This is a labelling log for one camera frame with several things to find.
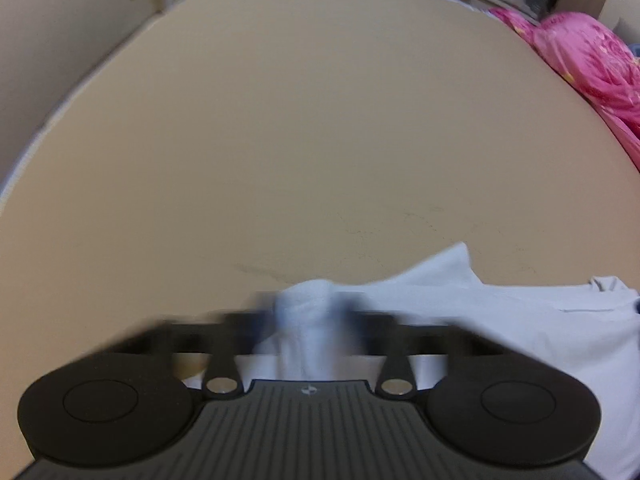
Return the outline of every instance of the beige wall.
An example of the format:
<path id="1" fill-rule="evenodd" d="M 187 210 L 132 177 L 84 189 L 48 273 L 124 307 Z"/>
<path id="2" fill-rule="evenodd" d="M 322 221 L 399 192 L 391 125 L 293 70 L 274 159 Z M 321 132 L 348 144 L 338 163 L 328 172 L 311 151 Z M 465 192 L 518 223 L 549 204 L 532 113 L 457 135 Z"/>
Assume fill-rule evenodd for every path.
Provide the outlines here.
<path id="1" fill-rule="evenodd" d="M 159 0 L 0 0 L 0 183 L 75 84 Z"/>
<path id="2" fill-rule="evenodd" d="M 609 28 L 615 28 L 620 18 L 640 30 L 640 0 L 607 0 L 600 13 L 600 21 Z"/>

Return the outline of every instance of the black object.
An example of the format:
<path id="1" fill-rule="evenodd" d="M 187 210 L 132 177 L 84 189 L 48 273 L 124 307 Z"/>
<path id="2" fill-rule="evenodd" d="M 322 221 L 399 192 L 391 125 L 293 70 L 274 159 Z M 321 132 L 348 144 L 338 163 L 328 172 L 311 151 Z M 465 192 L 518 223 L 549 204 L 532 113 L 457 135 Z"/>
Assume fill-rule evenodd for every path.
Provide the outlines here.
<path id="1" fill-rule="evenodd" d="M 581 461 L 600 409 L 577 380 L 457 326 L 341 308 L 362 352 L 385 357 L 373 392 L 261 380 L 245 392 L 234 357 L 274 334 L 274 307 L 163 322 L 27 389 L 18 423 L 35 461 L 17 478 L 598 478 Z M 174 352 L 210 354 L 201 390 L 171 375 Z M 448 356 L 431 390 L 417 390 L 416 354 Z"/>

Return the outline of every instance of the white sheet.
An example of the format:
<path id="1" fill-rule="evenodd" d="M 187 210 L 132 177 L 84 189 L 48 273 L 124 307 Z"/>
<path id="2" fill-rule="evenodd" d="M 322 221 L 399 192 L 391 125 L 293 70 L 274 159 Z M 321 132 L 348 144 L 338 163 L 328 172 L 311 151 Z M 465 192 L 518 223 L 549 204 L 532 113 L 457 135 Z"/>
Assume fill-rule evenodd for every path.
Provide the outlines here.
<path id="1" fill-rule="evenodd" d="M 267 355 L 239 358 L 245 384 L 257 378 L 374 381 L 380 358 L 346 355 L 348 341 L 332 315 L 340 294 L 357 294 L 371 310 L 395 312 L 407 323 L 457 318 L 571 374 L 602 408 L 589 465 L 607 480 L 627 480 L 640 468 L 638 293 L 617 278 L 579 286 L 484 285 L 466 246 L 457 244 L 383 282 L 300 283 L 278 297 L 282 329 L 260 348 Z M 419 388 L 433 386 L 444 373 L 438 356 L 414 358 L 413 366 Z M 187 382 L 199 386 L 199 378 Z"/>

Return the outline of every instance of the small logo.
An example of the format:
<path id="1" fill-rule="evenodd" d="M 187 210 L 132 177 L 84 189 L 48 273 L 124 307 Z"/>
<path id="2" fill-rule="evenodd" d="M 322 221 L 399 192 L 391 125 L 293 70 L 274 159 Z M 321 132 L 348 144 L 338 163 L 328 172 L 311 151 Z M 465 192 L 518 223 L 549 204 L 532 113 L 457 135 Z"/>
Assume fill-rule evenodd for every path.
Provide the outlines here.
<path id="1" fill-rule="evenodd" d="M 308 384 L 307 386 L 302 388 L 300 390 L 300 392 L 302 392 L 304 395 L 312 396 L 312 395 L 315 395 L 316 393 L 318 393 L 318 389 L 315 386 L 312 386 L 311 384 Z"/>

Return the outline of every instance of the scratch mark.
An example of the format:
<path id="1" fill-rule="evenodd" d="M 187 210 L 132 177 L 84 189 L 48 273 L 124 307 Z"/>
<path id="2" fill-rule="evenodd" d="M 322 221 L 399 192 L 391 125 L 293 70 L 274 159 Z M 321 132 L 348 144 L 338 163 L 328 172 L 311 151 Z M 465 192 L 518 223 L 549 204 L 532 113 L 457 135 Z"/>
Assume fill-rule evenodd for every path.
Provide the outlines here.
<path id="1" fill-rule="evenodd" d="M 235 266 L 237 270 L 244 272 L 245 274 L 252 274 L 254 276 L 267 276 L 273 278 L 279 282 L 287 283 L 287 285 L 295 285 L 296 283 L 305 282 L 306 278 L 296 278 L 280 273 L 277 270 L 264 269 L 262 267 L 249 266 L 244 264 L 238 264 Z"/>
<path id="2" fill-rule="evenodd" d="M 386 270 L 386 265 L 383 262 L 381 262 L 379 258 L 375 256 L 371 256 L 370 254 L 366 254 L 366 253 L 357 253 L 357 252 L 356 252 L 356 256 L 358 257 L 359 260 L 373 260 L 380 267 Z"/>
<path id="3" fill-rule="evenodd" d="M 425 224 L 427 224 L 429 226 L 429 228 L 434 232 L 437 233 L 438 230 L 424 217 L 424 216 L 420 216 L 416 213 L 412 213 L 410 211 L 405 211 L 404 212 L 404 219 L 407 220 L 408 218 L 417 218 L 418 220 L 422 220 L 422 222 L 424 222 Z"/>
<path id="4" fill-rule="evenodd" d="M 347 221 L 344 218 L 342 218 L 342 215 L 340 213 L 337 213 L 337 215 L 338 215 L 338 218 L 340 218 L 340 220 L 342 220 L 342 223 L 344 224 L 344 231 L 349 235 L 360 235 L 360 239 L 364 241 L 364 235 L 376 234 L 374 231 L 365 231 L 362 229 L 350 229 L 349 224 L 347 224 Z"/>

